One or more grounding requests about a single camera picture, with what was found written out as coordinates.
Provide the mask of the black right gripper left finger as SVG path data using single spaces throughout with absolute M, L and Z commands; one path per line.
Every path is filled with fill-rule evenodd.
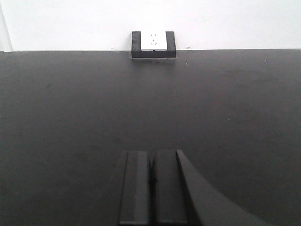
M 149 160 L 145 151 L 129 151 L 119 225 L 150 224 Z

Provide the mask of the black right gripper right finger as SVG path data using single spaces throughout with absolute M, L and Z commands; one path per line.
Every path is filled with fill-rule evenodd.
M 155 156 L 157 226 L 267 226 L 214 188 L 181 150 Z

